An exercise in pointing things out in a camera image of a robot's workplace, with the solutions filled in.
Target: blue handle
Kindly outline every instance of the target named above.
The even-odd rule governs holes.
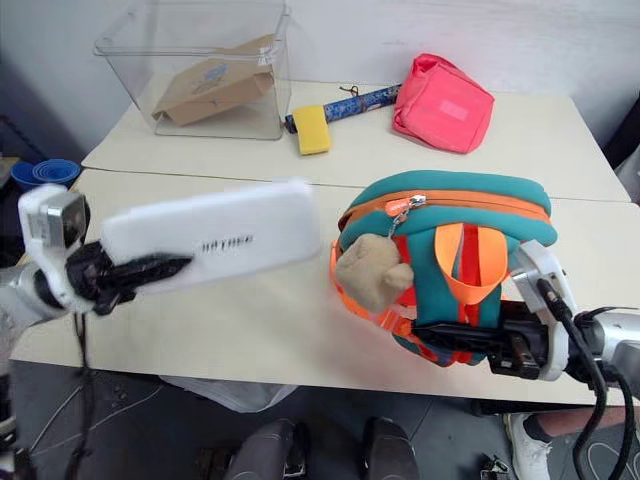
[[[386,107],[396,103],[398,91],[402,85],[394,85],[393,87],[383,88],[375,92],[365,93],[346,100],[328,103],[324,106],[324,116],[327,122],[340,120],[341,118],[351,117],[368,110],[374,110],[380,107]],[[297,133],[298,129],[293,120],[293,115],[287,115],[284,118],[284,126],[289,133]]]

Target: zipper pull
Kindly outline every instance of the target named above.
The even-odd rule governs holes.
[[[393,217],[393,222],[391,223],[391,228],[389,229],[387,237],[391,238],[393,236],[393,234],[396,232],[396,228],[398,228],[398,225],[400,225],[407,219],[411,209],[421,207],[425,203],[427,203],[426,195],[414,195],[413,197],[402,198],[400,200],[392,200],[391,202],[387,202],[384,210],[387,215]]]

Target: clear plastic bin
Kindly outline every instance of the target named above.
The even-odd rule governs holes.
[[[158,135],[278,139],[291,96],[284,3],[155,2],[95,42]]]

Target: plush toy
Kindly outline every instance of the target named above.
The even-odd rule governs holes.
[[[338,259],[336,279],[360,306],[381,313],[413,284],[413,270],[393,240],[366,233]]]

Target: white shoe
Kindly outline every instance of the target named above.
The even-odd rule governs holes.
[[[551,446],[531,438],[524,429],[529,413],[511,413],[504,416],[504,424],[511,450],[513,469],[519,480],[551,480],[547,467],[547,456]]]

